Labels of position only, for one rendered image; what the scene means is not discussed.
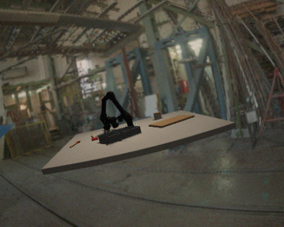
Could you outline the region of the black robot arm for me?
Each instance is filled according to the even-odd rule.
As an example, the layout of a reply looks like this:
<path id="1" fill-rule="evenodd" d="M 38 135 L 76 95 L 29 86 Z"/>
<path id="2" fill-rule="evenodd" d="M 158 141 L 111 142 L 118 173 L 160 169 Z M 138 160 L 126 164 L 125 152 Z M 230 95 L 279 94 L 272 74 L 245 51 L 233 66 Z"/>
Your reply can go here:
<path id="1" fill-rule="evenodd" d="M 116 129 L 118 127 L 118 124 L 116 123 L 116 121 L 113 123 L 113 119 L 111 117 L 107 117 L 107 113 L 106 113 L 106 106 L 107 106 L 107 100 L 111 99 L 111 101 L 113 102 L 113 104 L 117 107 L 117 109 L 120 111 L 120 116 L 122 119 L 124 119 L 127 123 L 127 126 L 134 126 L 133 124 L 133 117 L 130 116 L 130 114 L 128 112 L 126 112 L 122 106 L 120 105 L 120 103 L 116 100 L 114 93 L 108 92 L 103 98 L 102 98 L 102 112 L 100 115 L 99 120 L 104 124 L 104 129 L 110 131 L 111 125 L 114 129 Z"/>

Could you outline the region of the brown wooden board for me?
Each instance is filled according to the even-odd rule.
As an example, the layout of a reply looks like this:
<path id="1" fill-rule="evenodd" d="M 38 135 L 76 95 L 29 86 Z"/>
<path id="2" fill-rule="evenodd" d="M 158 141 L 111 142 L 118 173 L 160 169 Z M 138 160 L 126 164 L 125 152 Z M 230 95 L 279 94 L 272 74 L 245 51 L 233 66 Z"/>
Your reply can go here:
<path id="1" fill-rule="evenodd" d="M 167 120 L 162 120 L 160 122 L 153 123 L 153 124 L 150 124 L 148 126 L 156 127 L 156 128 L 165 128 L 165 127 L 173 125 L 175 123 L 180 123 L 182 121 L 188 120 L 191 117 L 194 117 L 194 115 L 178 115 L 176 117 L 172 117 L 172 118 L 169 118 Z"/>

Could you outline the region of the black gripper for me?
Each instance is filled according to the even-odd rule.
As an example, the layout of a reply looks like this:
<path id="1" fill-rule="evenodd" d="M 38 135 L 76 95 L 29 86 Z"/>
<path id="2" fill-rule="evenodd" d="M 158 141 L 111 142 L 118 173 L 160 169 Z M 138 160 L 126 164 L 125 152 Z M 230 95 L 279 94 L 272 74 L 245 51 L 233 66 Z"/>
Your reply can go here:
<path id="1" fill-rule="evenodd" d="M 116 118 L 117 118 L 117 119 L 116 119 Z M 123 121 L 123 119 L 121 118 L 121 116 L 112 117 L 112 119 L 113 119 L 113 123 L 114 123 L 116 120 L 118 120 L 118 122 L 122 122 L 122 121 Z"/>

